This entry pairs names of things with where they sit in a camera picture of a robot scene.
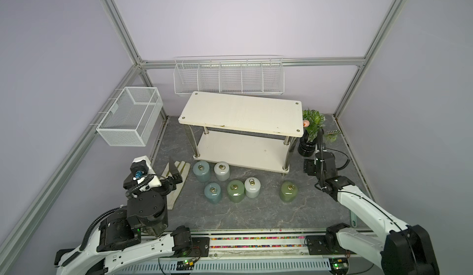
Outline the large white tea canister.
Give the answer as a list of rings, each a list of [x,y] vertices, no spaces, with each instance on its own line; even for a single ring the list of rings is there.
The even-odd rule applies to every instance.
[[[248,198],[256,198],[259,196],[261,191],[261,182],[255,178],[250,177],[245,180],[245,194]]]

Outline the small green tea canister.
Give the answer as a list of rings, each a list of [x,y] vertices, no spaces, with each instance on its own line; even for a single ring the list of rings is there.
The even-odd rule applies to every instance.
[[[298,186],[292,181],[284,181],[279,191],[280,199],[285,203],[293,202],[297,197],[298,192]]]

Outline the small blue tea canister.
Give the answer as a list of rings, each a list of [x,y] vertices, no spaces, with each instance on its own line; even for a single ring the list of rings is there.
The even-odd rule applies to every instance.
[[[218,183],[209,183],[204,189],[204,196],[212,204],[218,204],[222,199],[222,189]]]

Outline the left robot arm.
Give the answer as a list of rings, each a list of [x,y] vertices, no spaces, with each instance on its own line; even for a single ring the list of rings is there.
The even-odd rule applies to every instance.
[[[174,202],[190,164],[169,160],[167,171],[156,174],[150,159],[135,158],[123,182],[127,204],[108,210],[86,230],[81,245],[56,253],[58,275],[111,275],[151,258],[184,257],[192,253],[190,229],[179,226],[170,234],[168,203]]]

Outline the small blue-grey canister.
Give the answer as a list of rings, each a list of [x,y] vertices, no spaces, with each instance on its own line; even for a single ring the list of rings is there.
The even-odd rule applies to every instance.
[[[211,178],[210,165],[206,161],[198,161],[193,166],[193,174],[201,183],[206,183]]]

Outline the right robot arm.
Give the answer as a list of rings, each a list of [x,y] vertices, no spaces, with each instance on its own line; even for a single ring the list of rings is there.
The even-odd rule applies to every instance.
[[[326,245],[339,245],[370,261],[386,275],[438,275],[429,233],[394,217],[365,195],[353,181],[338,174],[335,156],[325,148],[323,130],[315,137],[315,158],[304,161],[306,174],[315,176],[315,188],[356,214],[376,234],[366,236],[340,223],[327,228]]]

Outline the large green tea canister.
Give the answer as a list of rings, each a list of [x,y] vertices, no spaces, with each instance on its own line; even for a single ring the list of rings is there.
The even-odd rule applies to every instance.
[[[227,185],[229,199],[234,203],[239,203],[245,198],[245,185],[240,180],[232,180]]]

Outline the small white tea canister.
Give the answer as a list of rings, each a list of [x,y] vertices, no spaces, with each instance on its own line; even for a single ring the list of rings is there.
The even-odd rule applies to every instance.
[[[230,178],[230,165],[227,162],[220,161],[215,164],[214,173],[219,181],[227,181]]]

